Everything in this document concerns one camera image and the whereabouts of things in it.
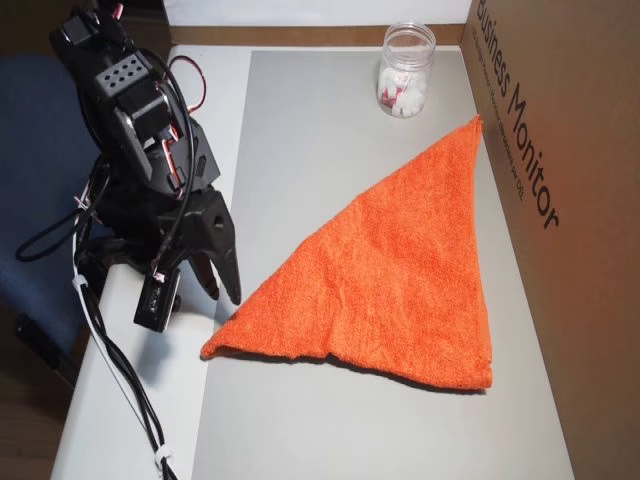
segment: cable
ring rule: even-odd
[[[189,113],[192,113],[198,110],[204,103],[205,98],[207,98],[207,80],[204,78],[204,73],[202,73],[202,69],[200,68],[200,65],[198,65],[193,58],[187,55],[176,55],[175,57],[173,57],[169,62],[169,68],[173,67],[173,64],[179,60],[182,60],[184,62],[191,64],[198,71],[198,73],[200,74],[200,78],[202,79],[202,97],[200,97],[200,101],[197,104],[191,107],[188,107],[187,109],[189,110]]]
[[[89,187],[87,186],[81,197],[82,201],[85,201],[88,190]],[[75,226],[78,226],[79,222],[80,216],[78,215],[76,216]],[[75,232],[73,234],[72,242],[72,254],[74,259],[76,257],[76,249],[78,247],[77,240],[78,236],[77,232]],[[73,272],[75,275],[74,283],[78,290],[80,304],[89,326],[89,330],[91,331],[91,336],[98,347],[98,351],[107,364],[107,367],[116,380],[116,383],[120,387],[120,390],[125,396],[131,409],[138,418],[140,425],[144,429],[153,451],[157,455],[160,453],[159,449],[163,448],[165,439],[162,426],[158,420],[156,412],[153,409],[153,406],[151,405],[151,402],[133,366],[122,350],[120,350],[115,342],[113,342],[113,340],[111,340],[107,335],[106,326],[100,312],[98,301],[89,289],[88,284],[86,284],[86,280],[84,282],[76,283],[76,280],[79,279],[80,276],[78,275],[78,267],[75,261],[73,262]],[[128,384],[128,388],[125,386],[123,379]],[[135,399],[132,398],[129,391],[133,393]],[[168,464],[166,457],[162,457],[160,459],[159,466],[162,471],[163,479],[177,480],[175,472]]]
[[[176,96],[178,97],[180,110],[182,111],[182,116],[184,117],[185,130],[187,135],[187,145],[188,145],[187,156],[189,157],[189,172],[187,174],[187,184],[185,186],[184,194],[182,196],[182,201],[180,203],[180,209],[178,210],[178,215],[176,216],[176,219],[173,222],[173,225],[171,226],[169,233],[165,236],[164,240],[162,241],[162,244],[160,245],[160,248],[158,249],[158,254],[156,255],[156,258],[153,260],[153,263],[154,263],[153,268],[155,269],[160,263],[160,259],[162,255],[167,250],[167,248],[169,248],[169,245],[171,245],[171,242],[173,241],[173,237],[175,236],[176,231],[178,230],[178,226],[180,225],[180,222],[182,221],[182,218],[184,217],[184,214],[187,210],[187,204],[189,203],[189,196],[191,195],[191,189],[193,188],[193,180],[194,180],[195,171],[196,171],[196,157],[195,157],[195,151],[194,151],[193,128],[191,127],[189,109],[187,108],[187,103],[184,100],[184,96],[182,95],[182,91],[178,86],[178,82],[176,81],[176,78],[171,72],[171,69],[169,68],[169,66],[160,57],[160,55],[158,55],[152,50],[149,50],[148,48],[140,48],[140,52],[142,52],[143,55],[151,57],[160,66],[160,68],[164,71],[164,73],[167,75],[167,77],[169,77],[169,80],[171,81],[171,86],[173,87],[173,90],[175,91]]]
[[[45,228],[41,232],[35,234],[33,237],[29,238],[26,242],[24,242],[22,245],[20,245],[16,249],[16,260],[18,260],[20,262],[33,262],[35,260],[40,260],[41,258],[44,258],[44,257],[46,257],[48,255],[51,255],[58,248],[60,248],[64,244],[64,242],[66,242],[69,238],[73,237],[76,233],[78,233],[87,224],[87,222],[91,218],[91,215],[93,214],[93,212],[95,211],[96,207],[98,206],[98,203],[100,203],[100,200],[102,199],[102,196],[107,191],[107,187],[109,186],[110,178],[111,177],[109,175],[106,176],[102,187],[98,191],[98,193],[97,193],[96,197],[94,198],[93,202],[91,202],[91,205],[89,205],[89,207],[86,210],[83,211],[81,208],[76,208],[75,210],[73,210],[68,215],[64,216],[63,218],[61,218],[60,220],[56,221],[55,223],[49,225],[47,228]],[[31,247],[38,240],[40,240],[41,238],[46,237],[51,232],[57,230],[62,225],[67,223],[69,220],[71,220],[71,219],[75,218],[76,216],[78,216],[78,214],[79,214],[79,220],[76,222],[76,224],[73,226],[73,228],[70,231],[68,231],[67,233],[65,233],[58,241],[56,241],[52,245],[49,245],[48,247],[44,248],[43,250],[40,250],[37,253],[32,253],[31,255],[25,255],[24,254],[24,251],[27,250],[29,247]]]
[[[120,17],[122,16],[123,10],[124,10],[124,6],[121,3],[117,3],[116,4],[116,8],[113,11],[114,20],[120,20]]]

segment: towel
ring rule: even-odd
[[[442,388],[491,385],[478,265],[476,116],[304,240],[213,335],[203,359],[330,354]]]

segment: chair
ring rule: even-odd
[[[68,353],[83,323],[72,287],[70,242],[32,263],[16,248],[76,207],[99,153],[64,66],[41,55],[0,58],[0,297],[21,313],[18,336],[74,383]],[[57,240],[62,227],[42,243]]]

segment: clear plastic jar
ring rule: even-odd
[[[436,37],[419,23],[396,23],[384,36],[378,72],[378,103],[394,117],[407,118],[424,107]]]

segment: floor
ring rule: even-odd
[[[49,32],[81,0],[22,0],[3,5],[0,55],[53,55]],[[167,56],[170,39],[162,13],[133,12],[123,23],[138,46]],[[0,305],[0,471],[5,480],[48,479],[55,460],[72,390],[13,332],[15,313]],[[73,356],[80,363],[87,334]]]
[[[0,307],[0,470],[6,480],[45,479],[73,392],[18,340],[14,319]]]

